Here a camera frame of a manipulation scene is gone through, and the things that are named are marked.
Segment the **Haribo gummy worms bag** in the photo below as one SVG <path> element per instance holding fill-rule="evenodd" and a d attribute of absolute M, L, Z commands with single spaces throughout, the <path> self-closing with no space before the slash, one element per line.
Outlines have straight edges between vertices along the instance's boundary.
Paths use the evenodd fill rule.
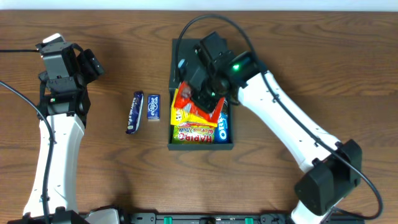
<path fill-rule="evenodd" d="M 215 128 L 205 125 L 181 124 L 174 126 L 172 144 L 213 144 Z"/>

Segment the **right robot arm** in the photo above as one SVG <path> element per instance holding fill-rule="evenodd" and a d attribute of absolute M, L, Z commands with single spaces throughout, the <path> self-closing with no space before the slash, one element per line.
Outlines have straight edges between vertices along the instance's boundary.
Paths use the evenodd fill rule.
<path fill-rule="evenodd" d="M 212 112 L 222 98 L 257 115 L 293 155 L 303 177 L 291 223 L 323 223 L 361 182 L 362 150 L 341 142 L 309 118 L 280 88 L 254 50 L 236 55 L 216 32 L 175 44 L 176 76 L 192 101 Z"/>

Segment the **yellow Hacks candy bag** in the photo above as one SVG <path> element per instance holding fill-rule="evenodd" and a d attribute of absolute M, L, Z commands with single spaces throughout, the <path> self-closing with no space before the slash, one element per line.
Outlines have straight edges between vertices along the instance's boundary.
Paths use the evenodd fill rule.
<path fill-rule="evenodd" d="M 170 107 L 170 124 L 173 126 L 182 126 L 183 124 L 192 124 L 196 126 L 209 126 L 216 128 L 217 123 L 212 123 L 205 120 L 202 117 L 186 112 L 183 109 L 178 109 L 175 107 L 176 97 L 178 95 L 178 90 L 175 91 L 174 97 Z"/>

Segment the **blue Eclipse mints tin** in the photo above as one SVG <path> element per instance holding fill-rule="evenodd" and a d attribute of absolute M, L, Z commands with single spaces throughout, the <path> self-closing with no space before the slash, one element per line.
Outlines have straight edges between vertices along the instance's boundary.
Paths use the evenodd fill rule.
<path fill-rule="evenodd" d="M 160 95 L 148 96 L 147 119 L 152 121 L 157 121 L 160 119 Z"/>

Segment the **purple Dairy Milk bar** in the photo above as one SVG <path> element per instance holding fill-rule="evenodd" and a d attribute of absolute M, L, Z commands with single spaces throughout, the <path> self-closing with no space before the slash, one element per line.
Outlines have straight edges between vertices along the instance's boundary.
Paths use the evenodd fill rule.
<path fill-rule="evenodd" d="M 142 91 L 136 91 L 129 111 L 126 134 L 134 134 L 138 130 L 141 121 L 143 103 L 144 93 Z"/>

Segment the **blue Oreo cookie pack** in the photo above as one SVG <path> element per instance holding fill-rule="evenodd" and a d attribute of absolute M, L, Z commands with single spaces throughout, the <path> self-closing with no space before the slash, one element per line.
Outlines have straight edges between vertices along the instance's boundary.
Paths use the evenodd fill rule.
<path fill-rule="evenodd" d="M 228 102 L 224 101 L 223 107 L 221 109 L 218 126 L 215 129 L 215 144 L 226 144 L 229 143 L 229 107 Z"/>

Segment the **dark green gift box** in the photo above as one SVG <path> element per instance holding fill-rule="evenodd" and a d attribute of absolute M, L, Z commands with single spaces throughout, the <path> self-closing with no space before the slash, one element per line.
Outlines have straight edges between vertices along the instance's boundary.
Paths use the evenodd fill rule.
<path fill-rule="evenodd" d="M 196 56 L 193 51 L 193 47 L 196 44 L 199 44 L 199 39 L 183 39 L 178 52 L 178 59 L 193 59 L 196 62 Z M 170 101 L 169 105 L 172 104 L 172 100 L 174 97 L 175 90 L 178 87 L 179 82 L 174 80 L 174 70 L 175 70 L 175 59 L 174 59 L 174 50 L 176 48 L 177 39 L 172 40 L 172 61 L 170 65 L 170 78 L 169 78 L 169 95 Z M 174 126 L 169 125 L 169 133 L 168 133 L 168 144 L 167 148 L 170 151 L 230 151 L 234 147 L 234 137 L 233 137 L 233 109 L 232 107 L 228 108 L 228 138 L 227 143 L 222 144 L 174 144 L 172 143 L 172 135 L 174 133 Z"/>

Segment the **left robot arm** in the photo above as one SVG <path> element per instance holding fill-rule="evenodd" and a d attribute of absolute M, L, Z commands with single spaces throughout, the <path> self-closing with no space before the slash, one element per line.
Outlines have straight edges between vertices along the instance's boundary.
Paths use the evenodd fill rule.
<path fill-rule="evenodd" d="M 18 223 L 121 223 L 123 214 L 102 207 L 82 215 L 76 202 L 76 170 L 86 117 L 87 86 L 104 74 L 90 49 L 62 37 L 37 44 L 45 65 L 39 74 L 40 151 L 30 197 Z"/>

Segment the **red Hacks candy bag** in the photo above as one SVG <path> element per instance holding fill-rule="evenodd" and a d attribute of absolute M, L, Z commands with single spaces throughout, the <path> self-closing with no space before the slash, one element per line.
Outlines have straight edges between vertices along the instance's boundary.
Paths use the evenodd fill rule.
<path fill-rule="evenodd" d="M 197 115 L 199 117 L 204 118 L 205 120 L 212 122 L 212 123 L 218 123 L 218 118 L 221 112 L 221 109 L 223 107 L 223 103 L 225 101 L 225 98 L 221 98 L 215 109 L 211 113 L 206 113 L 203 110 L 199 109 L 194 102 L 191 100 L 189 97 L 185 97 L 185 92 L 189 91 L 190 88 L 189 86 L 185 83 L 182 82 L 178 88 L 178 95 L 176 97 L 176 103 L 175 107 L 178 109 L 183 109 L 188 113 Z"/>

